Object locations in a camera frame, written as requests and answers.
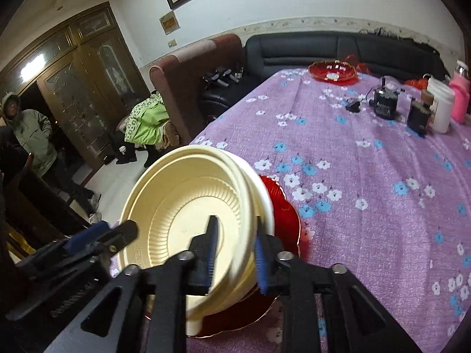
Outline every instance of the green jacket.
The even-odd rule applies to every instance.
[[[134,106],[128,118],[124,141],[134,144],[157,144],[162,141],[163,124],[169,120],[160,93]]]
[[[2,101],[2,113],[9,98],[6,96]],[[48,117],[36,110],[26,109],[20,111],[14,120],[7,119],[5,115],[3,118],[13,128],[23,148],[34,155],[31,169],[41,178],[57,158],[57,151],[49,141],[52,127]]]

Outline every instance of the table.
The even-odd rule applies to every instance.
[[[405,124],[410,97],[420,97],[409,86],[398,120],[367,103],[345,110],[380,84],[360,74],[340,87],[283,70],[193,144],[235,153],[278,180],[302,219],[302,257],[347,265],[424,352],[439,352],[471,304],[471,124],[419,137]],[[387,85],[400,86],[392,77]],[[279,352],[281,326],[277,305],[243,330],[188,339],[188,352]]]

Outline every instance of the wooden door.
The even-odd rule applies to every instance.
[[[106,109],[87,73],[79,53],[73,51],[44,71],[37,83],[62,130],[89,166],[98,170],[108,144]]]
[[[118,28],[100,34],[81,45],[85,66],[101,93],[116,108],[121,117],[139,102],[148,98],[149,91],[132,60]]]

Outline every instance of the pink bottle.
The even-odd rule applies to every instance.
[[[468,79],[468,66],[458,61],[453,79],[449,83],[455,92],[455,105],[451,116],[459,123],[465,122],[466,110],[470,100],[470,81]]]

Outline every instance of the red plastic bag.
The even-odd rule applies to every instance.
[[[421,79],[408,79],[406,82],[404,82],[404,84],[408,84],[409,86],[413,86],[419,90],[427,90],[429,85],[429,78],[431,76],[432,75],[430,74],[424,74]]]
[[[355,70],[358,73],[369,74],[371,75],[370,70],[368,69],[366,63],[359,62],[358,58],[354,54],[350,54],[343,59],[343,62],[348,62],[351,66],[355,67]]]

